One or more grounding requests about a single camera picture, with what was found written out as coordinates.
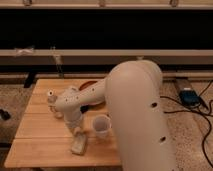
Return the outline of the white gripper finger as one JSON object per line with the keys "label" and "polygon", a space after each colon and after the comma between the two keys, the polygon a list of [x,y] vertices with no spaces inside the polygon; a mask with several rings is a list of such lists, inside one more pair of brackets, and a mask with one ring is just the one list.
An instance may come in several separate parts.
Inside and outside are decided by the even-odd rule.
{"label": "white gripper finger", "polygon": [[80,134],[85,134],[85,130],[78,127],[78,128],[75,128],[74,133],[75,133],[74,134],[75,136],[80,135]]}

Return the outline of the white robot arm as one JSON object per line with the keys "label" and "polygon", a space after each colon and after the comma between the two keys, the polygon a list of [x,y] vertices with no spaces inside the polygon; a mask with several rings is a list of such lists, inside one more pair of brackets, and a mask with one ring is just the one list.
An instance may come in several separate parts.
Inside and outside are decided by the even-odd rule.
{"label": "white robot arm", "polygon": [[58,98],[55,108],[69,117],[83,105],[104,101],[123,171],[178,171],[160,102],[161,85],[156,63],[128,61],[86,89]]}

